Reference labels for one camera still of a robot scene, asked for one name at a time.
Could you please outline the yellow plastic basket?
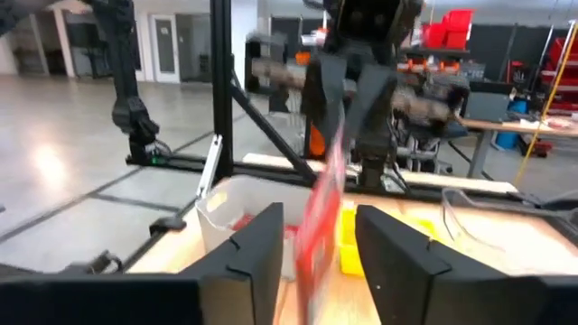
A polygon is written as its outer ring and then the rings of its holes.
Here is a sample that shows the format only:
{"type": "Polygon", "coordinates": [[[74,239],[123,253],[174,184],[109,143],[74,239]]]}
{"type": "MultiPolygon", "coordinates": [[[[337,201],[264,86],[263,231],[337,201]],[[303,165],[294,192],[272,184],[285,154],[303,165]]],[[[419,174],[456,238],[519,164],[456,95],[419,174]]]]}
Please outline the yellow plastic basket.
{"type": "MultiPolygon", "coordinates": [[[[355,236],[356,212],[357,205],[353,201],[344,201],[342,203],[336,233],[340,255],[340,270],[343,274],[364,276],[355,236]]],[[[401,220],[425,234],[431,240],[440,239],[436,226],[430,219],[402,217],[401,220]]]]}

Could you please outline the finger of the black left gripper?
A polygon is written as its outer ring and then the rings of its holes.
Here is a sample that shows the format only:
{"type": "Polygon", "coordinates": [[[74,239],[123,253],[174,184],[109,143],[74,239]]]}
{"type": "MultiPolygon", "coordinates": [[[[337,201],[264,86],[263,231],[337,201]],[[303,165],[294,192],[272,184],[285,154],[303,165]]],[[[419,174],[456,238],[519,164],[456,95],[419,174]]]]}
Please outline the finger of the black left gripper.
{"type": "Polygon", "coordinates": [[[345,118],[345,135],[379,133],[391,111],[397,73],[387,66],[365,65],[345,118]]]}
{"type": "Polygon", "coordinates": [[[337,56],[321,56],[322,88],[326,100],[326,113],[323,118],[323,136],[332,138],[340,128],[344,117],[343,95],[346,61],[337,56]]]}

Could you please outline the red snack packet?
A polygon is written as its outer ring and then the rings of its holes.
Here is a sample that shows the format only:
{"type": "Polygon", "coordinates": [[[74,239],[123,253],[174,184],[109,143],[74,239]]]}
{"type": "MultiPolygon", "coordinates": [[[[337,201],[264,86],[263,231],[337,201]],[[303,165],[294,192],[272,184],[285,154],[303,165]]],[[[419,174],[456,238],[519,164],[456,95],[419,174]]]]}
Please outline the red snack packet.
{"type": "Polygon", "coordinates": [[[324,170],[312,188],[294,239],[299,325],[315,325],[335,250],[335,227],[346,178],[343,125],[333,136],[324,170]]]}

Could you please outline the grey plastic bin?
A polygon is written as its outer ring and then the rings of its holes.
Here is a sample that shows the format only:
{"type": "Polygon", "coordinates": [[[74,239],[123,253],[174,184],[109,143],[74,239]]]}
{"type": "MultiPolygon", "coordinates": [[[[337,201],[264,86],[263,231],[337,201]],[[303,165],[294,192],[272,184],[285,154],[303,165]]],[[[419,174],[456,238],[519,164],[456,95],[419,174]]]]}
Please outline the grey plastic bin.
{"type": "Polygon", "coordinates": [[[219,246],[250,217],[272,203],[283,205],[284,252],[282,277],[295,280],[294,235],[302,224],[305,204],[311,190],[286,183],[246,175],[231,177],[196,202],[206,251],[219,246]]]}

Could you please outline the red storage bins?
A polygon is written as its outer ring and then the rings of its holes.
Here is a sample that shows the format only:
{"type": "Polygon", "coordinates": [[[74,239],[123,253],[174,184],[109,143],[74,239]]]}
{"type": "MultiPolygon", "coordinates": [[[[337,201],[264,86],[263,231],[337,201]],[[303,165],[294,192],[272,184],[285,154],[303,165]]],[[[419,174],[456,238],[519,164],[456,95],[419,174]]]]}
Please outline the red storage bins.
{"type": "MultiPolygon", "coordinates": [[[[565,38],[556,37],[545,55],[543,66],[539,72],[538,90],[549,96],[551,88],[557,79],[558,64],[562,64],[565,56],[565,38]]],[[[570,53],[564,65],[558,86],[550,108],[551,114],[571,115],[578,113],[578,36],[570,46],[570,53]]]]}
{"type": "Polygon", "coordinates": [[[474,9],[454,9],[440,23],[423,25],[423,46],[431,49],[466,50],[474,9]]]}

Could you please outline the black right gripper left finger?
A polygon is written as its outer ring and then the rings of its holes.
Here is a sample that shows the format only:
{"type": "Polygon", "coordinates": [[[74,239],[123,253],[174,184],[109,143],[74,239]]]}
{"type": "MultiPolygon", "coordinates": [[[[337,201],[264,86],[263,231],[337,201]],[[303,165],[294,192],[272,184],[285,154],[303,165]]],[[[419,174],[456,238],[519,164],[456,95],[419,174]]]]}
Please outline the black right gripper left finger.
{"type": "Polygon", "coordinates": [[[272,203],[182,271],[195,302],[180,325],[273,325],[284,250],[284,211],[272,203]]]}

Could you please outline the wooden work table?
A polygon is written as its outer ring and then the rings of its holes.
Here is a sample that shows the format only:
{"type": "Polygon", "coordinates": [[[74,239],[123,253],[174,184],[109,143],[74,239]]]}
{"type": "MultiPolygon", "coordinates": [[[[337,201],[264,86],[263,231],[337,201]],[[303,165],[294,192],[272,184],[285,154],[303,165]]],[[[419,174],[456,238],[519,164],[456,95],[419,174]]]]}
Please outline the wooden work table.
{"type": "Polygon", "coordinates": [[[578,124],[576,123],[572,123],[571,126],[566,128],[552,128],[543,122],[536,124],[520,122],[492,123],[461,117],[458,117],[457,120],[469,129],[480,132],[477,136],[476,146],[467,173],[469,178],[478,178],[481,176],[494,132],[512,132],[517,134],[538,133],[539,135],[578,138],[578,124]]]}

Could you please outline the clear plastic bin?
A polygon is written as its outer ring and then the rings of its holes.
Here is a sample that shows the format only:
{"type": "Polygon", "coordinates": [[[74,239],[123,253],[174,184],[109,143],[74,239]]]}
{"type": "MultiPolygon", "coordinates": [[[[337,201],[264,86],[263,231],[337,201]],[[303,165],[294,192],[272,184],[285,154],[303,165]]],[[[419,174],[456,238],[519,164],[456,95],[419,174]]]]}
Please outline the clear plastic bin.
{"type": "Polygon", "coordinates": [[[545,218],[493,208],[462,190],[442,191],[453,248],[509,275],[578,275],[578,248],[545,218]]]}

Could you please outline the grey door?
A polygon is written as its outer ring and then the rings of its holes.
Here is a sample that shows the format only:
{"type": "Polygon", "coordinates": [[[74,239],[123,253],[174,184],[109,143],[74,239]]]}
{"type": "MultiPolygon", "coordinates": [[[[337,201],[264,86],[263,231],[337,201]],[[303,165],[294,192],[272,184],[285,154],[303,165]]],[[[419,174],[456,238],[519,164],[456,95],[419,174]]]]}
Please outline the grey door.
{"type": "Polygon", "coordinates": [[[174,14],[152,14],[150,23],[154,80],[161,83],[180,83],[176,17],[174,14]]]}

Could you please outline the black aluminium table frame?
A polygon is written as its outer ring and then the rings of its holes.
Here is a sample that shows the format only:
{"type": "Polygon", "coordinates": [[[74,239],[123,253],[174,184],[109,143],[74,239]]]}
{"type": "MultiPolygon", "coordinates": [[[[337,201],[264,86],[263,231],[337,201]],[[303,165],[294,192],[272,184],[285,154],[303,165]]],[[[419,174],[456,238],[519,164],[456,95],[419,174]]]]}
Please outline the black aluminium table frame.
{"type": "MultiPolygon", "coordinates": [[[[322,9],[328,9],[336,23],[352,22],[356,26],[368,23],[370,30],[384,29],[387,34],[400,28],[400,14],[406,9],[403,0],[323,0],[322,9]]],[[[165,169],[196,172],[200,167],[214,167],[217,178],[231,176],[235,172],[262,176],[303,187],[316,188],[326,180],[336,182],[340,191],[359,194],[387,196],[381,183],[374,187],[359,185],[346,178],[344,163],[331,159],[310,165],[299,156],[281,137],[264,116],[251,104],[241,88],[235,84],[233,56],[231,51],[231,0],[210,0],[211,47],[214,59],[213,117],[215,133],[221,141],[220,151],[201,159],[193,156],[166,153],[155,149],[150,141],[131,139],[129,164],[165,169]],[[232,104],[237,102],[281,152],[287,165],[236,163],[232,157],[232,104]]],[[[538,201],[516,190],[510,183],[484,181],[428,173],[394,171],[391,177],[397,184],[394,195],[411,200],[435,200],[444,188],[464,190],[474,197],[490,200],[496,208],[533,213],[554,222],[578,227],[578,199],[565,194],[558,199],[538,201]]]]}

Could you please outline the white metal bracket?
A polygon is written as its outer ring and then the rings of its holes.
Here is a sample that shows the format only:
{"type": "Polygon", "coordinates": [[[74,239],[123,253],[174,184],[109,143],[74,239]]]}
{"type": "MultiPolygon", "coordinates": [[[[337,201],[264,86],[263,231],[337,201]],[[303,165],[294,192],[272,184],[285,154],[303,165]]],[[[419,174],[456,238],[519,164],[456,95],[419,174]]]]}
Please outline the white metal bracket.
{"type": "Polygon", "coordinates": [[[212,187],[214,176],[219,165],[221,151],[222,136],[214,135],[211,139],[210,149],[203,165],[202,174],[197,187],[196,196],[198,198],[205,198],[212,187]]]}

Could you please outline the grey cabinet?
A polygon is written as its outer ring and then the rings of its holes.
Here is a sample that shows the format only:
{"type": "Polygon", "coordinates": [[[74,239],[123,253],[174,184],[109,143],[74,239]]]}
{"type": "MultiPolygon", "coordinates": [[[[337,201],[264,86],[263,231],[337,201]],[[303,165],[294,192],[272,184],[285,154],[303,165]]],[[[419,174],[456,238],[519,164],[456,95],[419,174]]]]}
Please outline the grey cabinet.
{"type": "Polygon", "coordinates": [[[470,94],[461,115],[470,120],[500,123],[504,120],[511,97],[516,93],[512,84],[471,81],[470,94]]]}

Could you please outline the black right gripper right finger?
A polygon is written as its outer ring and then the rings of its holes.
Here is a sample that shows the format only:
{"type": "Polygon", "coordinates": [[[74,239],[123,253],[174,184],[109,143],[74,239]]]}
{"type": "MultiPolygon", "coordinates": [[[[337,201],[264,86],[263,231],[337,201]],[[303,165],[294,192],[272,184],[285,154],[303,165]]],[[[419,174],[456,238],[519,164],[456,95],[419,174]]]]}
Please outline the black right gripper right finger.
{"type": "Polygon", "coordinates": [[[373,206],[358,206],[355,230],[382,324],[540,325],[535,277],[503,274],[373,206]]]}

